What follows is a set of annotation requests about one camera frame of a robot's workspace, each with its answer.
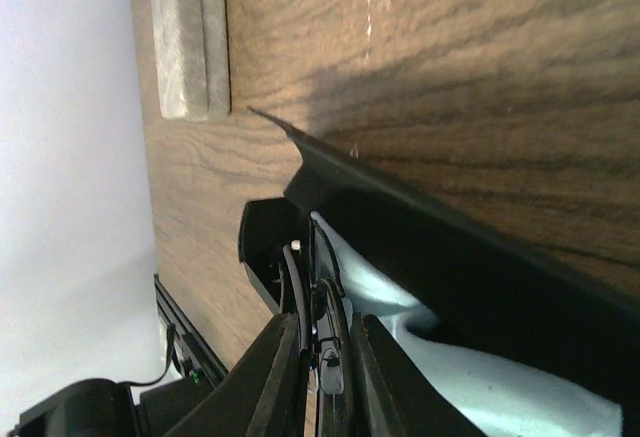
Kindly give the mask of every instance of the wooden surface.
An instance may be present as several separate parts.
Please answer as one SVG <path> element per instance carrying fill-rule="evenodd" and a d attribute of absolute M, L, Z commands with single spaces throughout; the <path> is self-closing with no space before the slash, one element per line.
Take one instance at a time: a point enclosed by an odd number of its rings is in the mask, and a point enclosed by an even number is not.
<path fill-rule="evenodd" d="M 200 124 L 133 7 L 161 278 L 228 366 L 269 317 L 242 207 L 300 164 L 247 105 L 640 295 L 640 0 L 227 0 L 235 111 Z"/>

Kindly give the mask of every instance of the black cable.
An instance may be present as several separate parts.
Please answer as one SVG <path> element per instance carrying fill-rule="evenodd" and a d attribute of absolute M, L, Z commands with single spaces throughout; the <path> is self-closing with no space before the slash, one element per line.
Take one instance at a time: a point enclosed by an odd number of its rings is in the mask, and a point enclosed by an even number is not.
<path fill-rule="evenodd" d="M 282 264 L 278 263 L 278 274 L 280 275 L 280 313 L 284 312 L 284 270 Z"/>
<path fill-rule="evenodd" d="M 291 287 L 293 288 L 293 299 L 296 303 L 296 310 L 298 311 L 298 318 L 300 319 L 300 350 L 309 349 L 309 320 L 305 309 L 304 289 L 302 287 L 302 280 L 300 279 L 300 273 L 296 266 L 296 261 L 291 252 L 291 246 L 285 245 L 282 248 L 284 255 L 284 262 L 287 265 L 287 271 L 291 279 Z"/>
<path fill-rule="evenodd" d="M 124 382 L 120 382 L 120 385 L 126 385 L 129 387 L 150 387 L 152 385 L 156 385 L 164 376 L 169 372 L 169 367 L 173 362 L 173 353 L 174 353 L 174 341 L 176 338 L 176 326 L 175 324 L 169 324 L 167 326 L 167 355 L 165 357 L 165 365 L 164 372 L 162 375 L 158 377 L 156 380 L 152 380 L 151 382 L 133 382 L 131 380 L 125 380 Z"/>

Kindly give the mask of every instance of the wooden panel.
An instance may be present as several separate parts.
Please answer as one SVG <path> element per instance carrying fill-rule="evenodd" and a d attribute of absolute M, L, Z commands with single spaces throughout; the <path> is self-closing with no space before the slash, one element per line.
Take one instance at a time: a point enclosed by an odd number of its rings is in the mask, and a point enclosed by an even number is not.
<path fill-rule="evenodd" d="M 640 295 L 640 0 L 227 0 L 235 111 L 206 124 L 160 118 L 133 1 L 161 274 L 227 365 L 268 316 L 242 206 L 300 163 L 247 105 Z"/>

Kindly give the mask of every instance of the black plastic part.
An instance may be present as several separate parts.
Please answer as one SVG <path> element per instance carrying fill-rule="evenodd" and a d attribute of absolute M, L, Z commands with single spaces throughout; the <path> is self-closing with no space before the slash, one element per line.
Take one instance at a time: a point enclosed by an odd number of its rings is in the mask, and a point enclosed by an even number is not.
<path fill-rule="evenodd" d="M 245 264 L 249 280 L 274 314 L 281 311 L 278 262 L 282 247 L 306 234 L 299 214 L 284 198 L 248 202 L 242 214 L 238 257 Z"/>
<path fill-rule="evenodd" d="M 474 348 L 554 373 L 615 402 L 640 400 L 640 304 L 425 196 L 284 129 L 303 164 L 285 197 L 313 210 Z"/>
<path fill-rule="evenodd" d="M 160 318 L 167 325 L 175 326 L 174 343 L 184 358 L 183 362 L 177 362 L 177 370 L 184 377 L 192 370 L 199 370 L 213 388 L 217 387 L 228 374 L 226 367 L 164 288 L 157 274 L 154 280 Z"/>
<path fill-rule="evenodd" d="M 351 342 L 372 437 L 485 435 L 422 376 L 376 316 L 353 316 Z"/>
<path fill-rule="evenodd" d="M 640 405 L 622 408 L 622 436 L 640 437 Z"/>
<path fill-rule="evenodd" d="M 220 387 L 167 436 L 302 435 L 308 365 L 297 316 L 275 315 Z"/>
<path fill-rule="evenodd" d="M 106 379 L 76 382 L 20 415 L 20 437 L 136 437 L 127 386 Z"/>
<path fill-rule="evenodd" d="M 340 299 L 340 293 L 334 281 L 321 279 L 316 293 L 323 293 L 326 297 L 326 307 L 318 327 L 318 378 L 320 387 L 316 404 L 316 435 L 322 437 L 351 437 L 357 435 L 356 428 L 356 392 L 353 380 L 352 349 L 349 340 L 347 318 Z M 324 359 L 325 353 L 331 349 L 333 362 Z M 341 391 L 329 393 L 323 388 L 325 380 L 323 369 L 333 367 L 332 376 L 338 370 Z"/>
<path fill-rule="evenodd" d="M 196 374 L 140 394 L 137 408 L 145 436 L 165 435 L 212 391 L 209 380 Z"/>

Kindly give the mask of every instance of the white wall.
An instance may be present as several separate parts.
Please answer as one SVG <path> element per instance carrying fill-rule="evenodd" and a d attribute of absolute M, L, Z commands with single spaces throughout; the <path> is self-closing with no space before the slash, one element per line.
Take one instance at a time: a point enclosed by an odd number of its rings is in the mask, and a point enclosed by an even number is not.
<path fill-rule="evenodd" d="M 0 0 L 0 432 L 161 371 L 129 0 Z"/>

